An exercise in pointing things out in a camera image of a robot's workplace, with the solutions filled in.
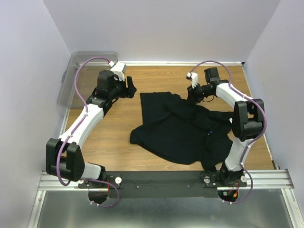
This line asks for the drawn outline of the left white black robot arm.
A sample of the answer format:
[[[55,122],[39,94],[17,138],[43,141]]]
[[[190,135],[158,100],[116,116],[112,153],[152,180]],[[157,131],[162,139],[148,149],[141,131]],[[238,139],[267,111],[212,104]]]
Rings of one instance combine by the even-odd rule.
[[[96,188],[105,183],[105,167],[87,163],[82,147],[94,127],[104,118],[119,98],[133,98],[137,89],[133,79],[121,80],[122,72],[103,70],[97,77],[97,86],[85,101],[85,106],[69,129],[51,138],[46,144],[46,172],[61,181],[89,180]]]

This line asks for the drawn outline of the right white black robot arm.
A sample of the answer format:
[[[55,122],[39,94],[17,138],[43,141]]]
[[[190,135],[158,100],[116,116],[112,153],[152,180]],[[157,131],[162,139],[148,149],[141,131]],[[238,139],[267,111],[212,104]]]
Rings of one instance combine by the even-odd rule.
[[[187,88],[189,100],[199,103],[213,95],[233,108],[232,132],[235,139],[228,157],[217,173],[216,182],[229,186],[235,181],[240,181],[251,146],[265,132],[263,100],[248,97],[228,80],[220,79],[215,67],[205,70],[206,85],[199,84],[199,77],[195,72],[188,72],[186,78],[191,81]]]

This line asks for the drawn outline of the black t shirt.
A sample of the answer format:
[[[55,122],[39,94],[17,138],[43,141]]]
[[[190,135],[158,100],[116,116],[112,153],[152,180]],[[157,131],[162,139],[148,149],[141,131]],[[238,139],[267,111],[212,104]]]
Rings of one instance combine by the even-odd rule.
[[[137,144],[167,161],[200,162],[212,170],[229,155],[233,113],[211,111],[170,92],[141,93],[142,125],[130,133]]]

